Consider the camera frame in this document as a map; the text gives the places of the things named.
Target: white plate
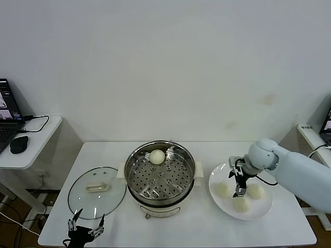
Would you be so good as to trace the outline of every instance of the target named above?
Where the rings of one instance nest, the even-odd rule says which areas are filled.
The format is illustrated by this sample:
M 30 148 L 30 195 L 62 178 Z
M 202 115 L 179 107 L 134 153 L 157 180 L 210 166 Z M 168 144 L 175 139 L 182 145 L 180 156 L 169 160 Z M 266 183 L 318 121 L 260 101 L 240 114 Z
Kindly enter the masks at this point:
M 236 187 L 236 181 L 234 177 L 229 177 L 230 168 L 227 164 L 221 164 L 217 166 L 213 172 L 211 173 L 209 177 L 209 191 L 212 195 L 213 200 L 215 203 L 227 214 L 231 215 L 232 217 L 235 217 L 240 220 L 244 221 L 252 221 L 259 219 L 263 216 L 265 216 L 269 211 L 271 210 L 271 207 L 273 205 L 273 195 L 271 191 L 268 189 L 266 185 L 264 185 L 263 182 L 256 178 L 250 178 L 247 180 L 247 185 L 250 185 L 252 183 L 258 183 L 260 184 L 264 190 L 265 190 L 265 197 L 259 200 L 255 200 L 251 198 L 247 193 L 245 197 L 247 197 L 250 201 L 251 208 L 248 212 L 245 213 L 239 213 L 233 208 L 232 200 L 233 198 L 221 198 L 216 194 L 215 186 L 217 183 L 220 182 L 227 182 L 229 183 L 231 190 L 233 193 L 235 192 Z

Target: glass lid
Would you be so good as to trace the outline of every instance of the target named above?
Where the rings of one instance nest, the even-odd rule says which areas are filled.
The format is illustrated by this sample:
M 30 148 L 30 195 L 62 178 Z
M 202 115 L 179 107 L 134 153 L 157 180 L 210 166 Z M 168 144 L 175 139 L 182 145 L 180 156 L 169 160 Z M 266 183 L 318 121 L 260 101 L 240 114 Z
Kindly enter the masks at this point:
M 100 167 L 78 178 L 68 195 L 71 212 L 76 214 L 82 208 L 80 218 L 94 220 L 114 211 L 126 192 L 126 185 L 116 175 L 116 169 Z

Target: laptop keyboard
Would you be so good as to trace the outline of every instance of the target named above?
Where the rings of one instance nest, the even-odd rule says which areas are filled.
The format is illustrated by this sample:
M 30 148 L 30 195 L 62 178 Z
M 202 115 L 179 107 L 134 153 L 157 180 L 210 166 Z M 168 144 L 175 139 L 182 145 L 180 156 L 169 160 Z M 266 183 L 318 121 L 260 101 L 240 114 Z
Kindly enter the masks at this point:
M 17 128 L 0 128 L 0 143 L 8 141 L 16 130 Z

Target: wooden floor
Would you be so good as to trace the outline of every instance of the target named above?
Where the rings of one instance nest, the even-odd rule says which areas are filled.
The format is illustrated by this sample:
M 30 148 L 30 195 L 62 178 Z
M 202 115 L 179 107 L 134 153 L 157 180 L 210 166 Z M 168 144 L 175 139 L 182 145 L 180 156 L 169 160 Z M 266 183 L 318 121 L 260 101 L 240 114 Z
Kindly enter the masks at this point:
M 53 206 L 58 194 L 49 194 L 44 201 L 46 206 Z M 15 200 L 8 201 L 8 204 L 15 208 L 20 214 L 20 217 L 24 220 L 29 213 L 31 207 L 27 205 L 24 201 L 16 197 Z M 6 216 L 11 219 L 20 222 L 18 214 L 8 206 L 4 206 L 1 210 Z M 0 248 L 26 248 L 26 247 L 42 247 L 38 244 L 38 236 L 30 233 L 27 230 L 22 231 L 21 227 L 15 223 L 7 224 L 3 222 L 11 222 L 6 219 L 4 216 L 0 215 Z M 38 228 L 38 221 L 34 221 L 32 227 L 30 228 L 36 233 L 40 233 L 41 230 Z
M 47 206 L 53 206 L 58 194 L 49 194 L 44 201 Z M 18 197 L 13 200 L 9 201 L 8 204 L 15 208 L 18 213 L 20 214 L 22 219 L 25 219 L 25 216 L 30 211 L 30 207 L 23 202 Z M 19 217 L 17 213 L 15 213 L 12 209 L 5 206 L 2 210 L 2 213 L 7 215 L 8 217 L 12 218 L 13 220 L 19 221 Z M 299 248 L 331 248 L 331 231 L 325 231 L 323 226 L 321 225 L 319 219 L 315 216 L 307 217 L 312 229 L 315 232 L 317 237 L 317 244 L 313 246 L 297 246 Z M 21 231 L 21 228 L 17 224 L 7 224 L 3 222 L 10 222 L 5 217 L 0 215 L 0 248 L 26 248 L 26 247 L 42 247 L 38 244 L 38 237 L 34 234 L 29 233 L 27 230 Z M 40 233 L 40 229 L 38 228 L 37 221 L 35 221 L 31 227 L 31 230 Z M 22 232 L 21 242 L 19 244 L 20 235 Z

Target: computer mouse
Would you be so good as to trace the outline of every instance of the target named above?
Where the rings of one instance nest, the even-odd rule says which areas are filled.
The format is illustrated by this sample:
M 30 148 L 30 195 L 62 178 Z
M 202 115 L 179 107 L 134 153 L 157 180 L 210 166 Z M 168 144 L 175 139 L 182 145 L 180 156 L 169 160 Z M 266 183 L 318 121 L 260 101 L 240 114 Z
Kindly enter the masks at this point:
M 24 152 L 26 150 L 28 140 L 29 140 L 28 136 L 14 138 L 10 142 L 11 153 L 17 154 L 17 153 Z

